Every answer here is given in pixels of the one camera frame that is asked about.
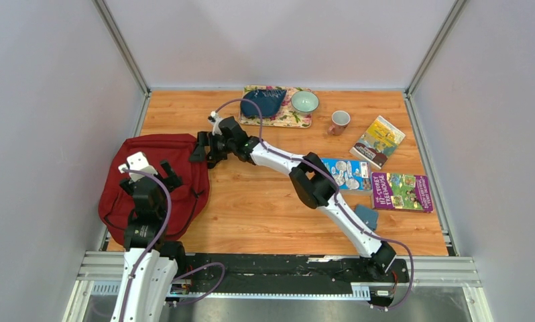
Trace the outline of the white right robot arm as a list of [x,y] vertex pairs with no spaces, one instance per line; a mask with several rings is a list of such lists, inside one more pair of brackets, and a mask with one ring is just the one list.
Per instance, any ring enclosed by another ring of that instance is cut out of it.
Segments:
[[189,160],[206,162],[214,168],[229,154],[240,161],[264,166],[289,177],[298,198],[310,209],[326,214],[347,236],[362,258],[372,280],[381,281],[392,273],[396,251],[388,241],[372,232],[342,196],[336,180],[313,152],[292,154],[275,148],[258,136],[248,135],[233,117],[209,116],[212,131],[200,131]]

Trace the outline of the blue treehouse book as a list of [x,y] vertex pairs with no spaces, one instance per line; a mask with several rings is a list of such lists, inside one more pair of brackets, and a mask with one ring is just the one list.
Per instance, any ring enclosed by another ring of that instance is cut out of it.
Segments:
[[368,162],[336,158],[322,158],[321,160],[342,193],[372,194],[371,167]]

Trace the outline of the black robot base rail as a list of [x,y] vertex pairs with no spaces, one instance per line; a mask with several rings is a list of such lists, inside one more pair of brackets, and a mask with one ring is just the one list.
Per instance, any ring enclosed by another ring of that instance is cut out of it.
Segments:
[[261,254],[205,254],[186,257],[190,276],[172,284],[168,301],[208,298],[368,301],[388,306],[410,269],[396,259],[385,275],[367,258]]

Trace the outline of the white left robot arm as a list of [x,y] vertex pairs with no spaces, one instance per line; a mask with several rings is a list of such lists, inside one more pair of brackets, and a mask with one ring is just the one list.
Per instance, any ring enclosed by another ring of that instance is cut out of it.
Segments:
[[166,242],[172,212],[170,193],[182,181],[167,161],[161,176],[145,154],[137,152],[118,167],[129,176],[121,188],[133,199],[123,234],[123,273],[112,321],[156,321],[173,278],[184,276],[188,260],[180,242]]

